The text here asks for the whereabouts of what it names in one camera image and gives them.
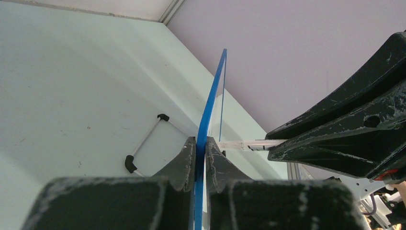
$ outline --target transparent tube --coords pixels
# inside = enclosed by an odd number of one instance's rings
[[[232,140],[221,141],[217,145],[223,150],[239,151],[269,151],[269,148],[277,146],[286,140]]]

